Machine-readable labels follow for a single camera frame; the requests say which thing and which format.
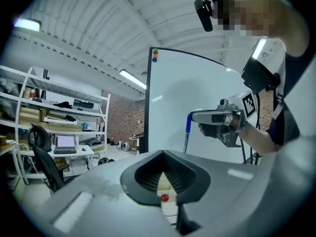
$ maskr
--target brick wall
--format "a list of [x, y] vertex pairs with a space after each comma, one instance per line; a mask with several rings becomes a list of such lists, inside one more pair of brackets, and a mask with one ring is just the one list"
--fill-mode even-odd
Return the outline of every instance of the brick wall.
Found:
[[265, 90], [259, 93], [260, 97], [260, 130], [266, 131], [269, 128], [273, 114], [273, 91]]
[[[105, 113], [106, 103], [101, 107]], [[111, 94], [108, 114], [108, 138], [114, 142], [127, 141], [133, 134], [144, 131], [145, 100], [131, 101], [127, 98]]]

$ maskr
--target box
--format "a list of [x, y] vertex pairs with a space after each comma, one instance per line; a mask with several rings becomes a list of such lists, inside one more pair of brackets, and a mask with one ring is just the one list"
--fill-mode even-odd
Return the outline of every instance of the box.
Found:
[[[8, 133], [6, 136], [7, 136], [8, 140], [16, 140], [15, 134], [13, 134], [13, 133]], [[26, 152], [29, 151], [30, 148], [29, 148], [29, 142], [28, 142], [27, 135], [19, 135], [19, 144], [20, 144], [19, 145], [20, 151], [26, 151]]]
[[82, 132], [81, 125], [74, 124], [58, 124], [58, 123], [49, 123], [48, 129], [57, 130], [57, 131], [73, 131], [73, 132]]
[[36, 125], [40, 125], [44, 129], [49, 129], [49, 125], [47, 123], [38, 122], [38, 121], [30, 121], [30, 120], [26, 120], [26, 119], [22, 119], [22, 118], [19, 119], [20, 125], [32, 126], [31, 123], [36, 124]]
[[36, 115], [36, 116], [40, 115], [40, 110], [27, 108], [27, 107], [21, 107], [20, 108], [20, 112], [21, 113], [28, 113], [28, 114], [32, 114], [32, 115]]
[[104, 144], [100, 144], [100, 145], [96, 145], [96, 146], [91, 146], [90, 149], [91, 149], [93, 152], [104, 150]]
[[0, 146], [6, 145], [6, 136], [0, 135]]
[[31, 93], [31, 88], [26, 87], [23, 93], [23, 98], [24, 99], [29, 99]]
[[48, 119], [66, 120], [65, 117], [59, 116], [59, 115], [55, 115], [55, 114], [47, 114], [46, 117]]
[[43, 108], [40, 115], [40, 121], [44, 122], [44, 118], [49, 114], [48, 108]]
[[29, 113], [22, 113], [22, 112], [19, 113], [19, 118], [30, 120], [30, 121], [38, 121], [38, 122], [40, 121], [40, 116], [29, 114]]

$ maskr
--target black office chair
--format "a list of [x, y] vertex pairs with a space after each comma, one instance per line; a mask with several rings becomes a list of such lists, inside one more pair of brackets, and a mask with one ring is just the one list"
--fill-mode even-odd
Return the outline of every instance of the black office chair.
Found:
[[28, 132], [28, 142], [34, 152], [36, 163], [47, 178], [46, 185], [53, 191], [59, 190], [75, 177], [64, 180], [63, 169], [69, 164], [57, 167], [53, 158], [48, 154], [51, 148], [49, 134], [41, 126], [32, 124]]

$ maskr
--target white ceiling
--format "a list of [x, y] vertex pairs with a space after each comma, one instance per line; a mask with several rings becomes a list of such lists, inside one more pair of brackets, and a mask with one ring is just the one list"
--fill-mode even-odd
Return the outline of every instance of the white ceiling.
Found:
[[[33, 64], [42, 58], [37, 66], [76, 74], [78, 79], [133, 100], [143, 98], [139, 97], [144, 90], [126, 81], [119, 71], [127, 69], [145, 81], [141, 73], [147, 70], [151, 46], [199, 54], [241, 72], [258, 38], [241, 36], [244, 32], [237, 30], [218, 30], [217, 25], [205, 32], [194, 1], [35, 0], [23, 16], [40, 20], [41, 32], [15, 29], [4, 57], [15, 57], [17, 62], [19, 53], [24, 59], [21, 64], [25, 59]], [[268, 66], [281, 47], [278, 40], [269, 39], [258, 60]], [[61, 62], [67, 58], [65, 68]]]

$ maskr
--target fluorescent light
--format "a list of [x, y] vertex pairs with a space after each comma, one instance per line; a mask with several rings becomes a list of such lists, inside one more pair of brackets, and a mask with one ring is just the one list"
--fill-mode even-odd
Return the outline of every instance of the fluorescent light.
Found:
[[18, 18], [15, 21], [14, 26], [26, 28], [29, 30], [37, 31], [37, 32], [40, 31], [40, 23], [36, 22], [35, 20]]
[[137, 79], [135, 76], [131, 75], [125, 69], [121, 70], [121, 72], [119, 74], [124, 76], [125, 78], [131, 80], [132, 82], [136, 83], [137, 85], [141, 86], [142, 88], [146, 89], [146, 84], [144, 84], [142, 81]]
[[152, 102], [158, 101], [158, 100], [160, 100], [160, 99], [162, 99], [162, 95], [160, 95], [159, 97], [155, 97], [155, 98], [152, 100]]
[[266, 42], [267, 42], [267, 39], [261, 39], [259, 41], [259, 44], [257, 45], [256, 51], [252, 55], [253, 58], [255, 58], [257, 60], [257, 58], [258, 58], [259, 54], [261, 53], [262, 48]]

